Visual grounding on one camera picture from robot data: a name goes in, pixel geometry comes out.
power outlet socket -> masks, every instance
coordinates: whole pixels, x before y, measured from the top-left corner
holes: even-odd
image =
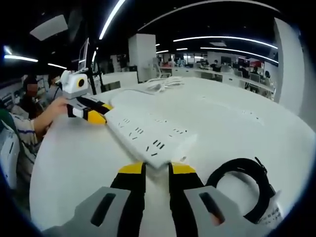
[[[160,169],[180,161],[194,145],[197,135],[153,113],[122,106],[106,113],[108,126],[136,159]]]

striped sleeve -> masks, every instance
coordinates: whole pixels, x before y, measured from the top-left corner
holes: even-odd
[[[15,127],[19,133],[21,140],[28,145],[36,145],[38,139],[34,130],[34,121],[24,119],[21,116],[10,114],[14,120]]]

ceiling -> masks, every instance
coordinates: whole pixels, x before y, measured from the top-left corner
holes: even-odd
[[[158,51],[166,49],[175,51],[182,47],[189,48],[189,51],[200,51],[200,47],[212,47],[210,39],[173,42],[175,39],[197,36],[234,36],[275,44],[274,16],[286,21],[293,19],[296,21],[295,17],[297,17],[297,11],[290,7],[289,3],[283,6],[271,0],[261,1],[294,18],[255,4],[215,2],[177,11],[138,31],[156,17],[197,1],[126,0],[104,38],[98,40],[107,16],[117,1],[30,0],[19,2],[18,6],[15,1],[6,3],[8,10],[2,11],[1,15],[1,22],[4,25],[1,28],[2,42],[10,46],[13,54],[36,58],[39,62],[3,61],[1,80],[29,73],[60,74],[62,72],[62,69],[48,66],[47,63],[76,69],[78,62],[74,60],[78,59],[79,49],[87,37],[90,37],[92,51],[99,47],[97,57],[101,59],[111,54],[128,53],[128,38],[136,33],[155,34],[157,43],[160,43]],[[39,41],[29,34],[36,26],[60,14],[64,15],[68,24],[67,31],[44,41]],[[263,56],[268,56],[271,50],[269,47],[241,40],[224,41],[227,48]]]

round white table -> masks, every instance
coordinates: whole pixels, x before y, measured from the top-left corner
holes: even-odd
[[[157,114],[194,130],[195,146],[184,163],[203,182],[221,164],[234,158],[258,157],[268,170],[278,203],[286,215],[301,195],[314,162],[316,135],[299,117],[252,92],[215,81],[184,78],[183,87],[133,96],[126,106],[153,108]],[[122,103],[122,89],[98,94],[105,103]],[[59,117],[40,147],[31,179],[31,218],[40,230],[63,225],[75,207],[102,186],[110,186],[117,171],[135,162],[107,126],[79,118]],[[218,189],[236,201],[243,214],[257,202],[257,193],[230,175]],[[140,236],[176,236],[169,210],[168,178],[146,179],[145,210]]]

white power strip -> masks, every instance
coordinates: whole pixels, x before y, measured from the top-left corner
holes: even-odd
[[[159,169],[180,161],[194,145],[197,135],[154,113],[115,107],[106,113],[109,127],[136,159]]]

